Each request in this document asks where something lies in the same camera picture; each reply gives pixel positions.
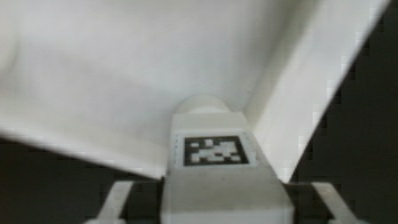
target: white plastic part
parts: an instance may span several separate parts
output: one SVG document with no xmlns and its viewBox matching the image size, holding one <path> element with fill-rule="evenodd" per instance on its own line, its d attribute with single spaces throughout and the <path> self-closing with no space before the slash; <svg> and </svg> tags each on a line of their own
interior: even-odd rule
<svg viewBox="0 0 398 224">
<path fill-rule="evenodd" d="M 333 220 L 328 224 L 360 224 L 362 222 L 356 220 L 332 184 L 312 183 L 312 186 L 333 215 Z"/>
<path fill-rule="evenodd" d="M 108 196 L 104 199 L 97 218 L 88 220 L 85 224 L 124 224 L 125 221 L 118 218 L 122 207 L 133 187 L 133 181 L 117 181 L 111 185 Z"/>
<path fill-rule="evenodd" d="M 177 113 L 170 143 L 161 224 L 291 224 L 292 205 L 243 114 Z"/>
<path fill-rule="evenodd" d="M 225 103 L 214 96 L 197 95 L 177 107 L 175 113 L 227 113 L 229 108 Z"/>
<path fill-rule="evenodd" d="M 0 1 L 1 135 L 159 178 L 173 109 L 204 93 L 285 181 L 387 2 Z"/>
</svg>

